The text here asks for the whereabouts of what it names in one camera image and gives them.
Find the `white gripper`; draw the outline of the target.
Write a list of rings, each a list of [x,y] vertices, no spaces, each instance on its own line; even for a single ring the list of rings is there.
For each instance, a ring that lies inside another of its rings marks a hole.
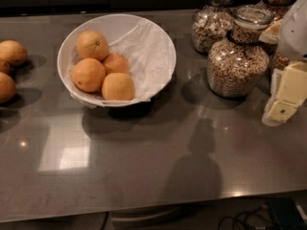
[[[277,50],[290,60],[299,60],[283,70],[274,69],[271,97],[262,123],[277,127],[289,121],[307,100],[307,0],[296,0],[283,20],[273,22],[259,40],[276,44]]]

